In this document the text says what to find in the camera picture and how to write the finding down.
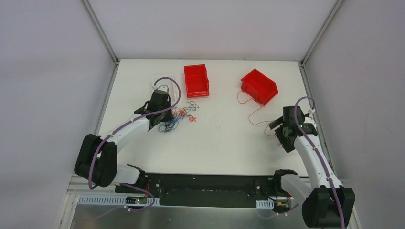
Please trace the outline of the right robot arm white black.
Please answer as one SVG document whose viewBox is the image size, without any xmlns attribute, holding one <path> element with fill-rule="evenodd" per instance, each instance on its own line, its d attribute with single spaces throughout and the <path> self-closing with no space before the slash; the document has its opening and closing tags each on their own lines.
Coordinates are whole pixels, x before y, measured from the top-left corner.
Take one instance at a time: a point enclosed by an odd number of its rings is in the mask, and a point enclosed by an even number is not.
<svg viewBox="0 0 405 229">
<path fill-rule="evenodd" d="M 307 115 L 299 106 L 283 107 L 283 115 L 268 126 L 284 150 L 296 150 L 302 159 L 310 185 L 288 169 L 276 170 L 270 183 L 275 195 L 290 194 L 301 206 L 309 228 L 341 228 L 349 225 L 355 203 L 352 188 L 344 187 L 336 177 L 321 149 L 315 126 L 305 121 Z"/>
</svg>

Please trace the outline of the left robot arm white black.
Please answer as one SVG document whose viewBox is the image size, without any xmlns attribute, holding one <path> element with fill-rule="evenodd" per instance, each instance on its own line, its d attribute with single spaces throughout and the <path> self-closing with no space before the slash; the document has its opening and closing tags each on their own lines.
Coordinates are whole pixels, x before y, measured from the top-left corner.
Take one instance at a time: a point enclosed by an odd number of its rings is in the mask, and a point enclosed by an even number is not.
<svg viewBox="0 0 405 229">
<path fill-rule="evenodd" d="M 91 189 L 127 183 L 134 193 L 142 192 L 146 180 L 140 177 L 141 170 L 129 164 L 120 165 L 117 162 L 118 153 L 138 135 L 172 120 L 171 109 L 169 93 L 157 89 L 150 100 L 114 130 L 101 136 L 88 134 L 79 150 L 74 173 L 87 179 Z"/>
</svg>

